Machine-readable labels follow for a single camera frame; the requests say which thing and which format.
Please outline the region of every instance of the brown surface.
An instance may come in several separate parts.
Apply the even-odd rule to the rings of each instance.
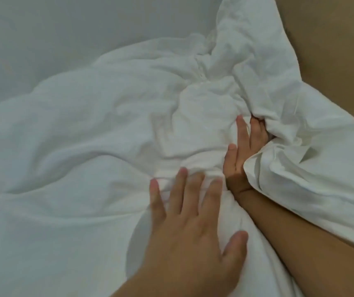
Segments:
[[[302,78],[354,116],[354,0],[276,0]]]

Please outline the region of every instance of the finger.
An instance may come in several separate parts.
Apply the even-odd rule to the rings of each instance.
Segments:
[[[246,231],[236,232],[229,240],[223,253],[223,266],[225,274],[231,280],[231,285],[235,287],[239,282],[244,261],[247,256],[247,241],[249,239]]]
[[[221,193],[223,190],[222,178],[213,180],[204,196],[199,216],[217,232],[218,215],[220,212]]]
[[[181,215],[187,219],[198,215],[200,187],[202,186],[204,177],[205,175],[202,172],[195,173],[188,179],[185,185]]]
[[[225,154],[224,166],[223,166],[223,173],[226,178],[234,175],[236,171],[237,155],[238,155],[238,147],[235,144],[229,144],[227,154]]]
[[[251,133],[250,133],[250,150],[252,154],[257,153],[262,147],[261,127],[257,118],[252,117],[250,120]]]
[[[152,219],[152,231],[165,220],[166,212],[160,196],[159,184],[156,179],[150,181],[150,208]]]
[[[238,154],[236,158],[236,170],[240,171],[240,167],[249,157],[250,137],[249,132],[247,131],[247,124],[244,121],[243,116],[239,115],[236,118],[236,124],[238,126]]]
[[[168,214],[178,215],[181,213],[181,207],[183,206],[184,188],[187,176],[187,168],[180,168],[177,173],[174,185],[170,191]]]
[[[262,144],[263,144],[263,146],[265,146],[269,140],[269,135],[268,135],[267,128],[265,125],[265,120],[259,121],[259,126],[261,127]]]

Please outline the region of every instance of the person's right arm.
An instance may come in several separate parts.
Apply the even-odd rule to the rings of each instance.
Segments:
[[[250,189],[243,163],[268,141],[263,121],[251,135],[238,117],[238,146],[225,156],[224,174],[236,201],[250,215],[306,297],[354,297],[354,247]]]

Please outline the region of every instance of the white fabric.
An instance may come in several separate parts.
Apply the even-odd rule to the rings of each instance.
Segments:
[[[165,201],[180,166],[222,175],[238,114],[277,138],[251,184],[354,242],[354,118],[304,84],[274,0],[224,0],[207,39],[112,51],[0,103],[0,297],[107,297],[140,265],[148,185]],[[234,296],[299,296],[269,243],[224,189],[223,248],[250,234]]]

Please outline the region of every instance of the gray surface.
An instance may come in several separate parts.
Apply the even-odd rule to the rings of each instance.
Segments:
[[[222,0],[0,0],[0,101],[112,49],[207,34]]]

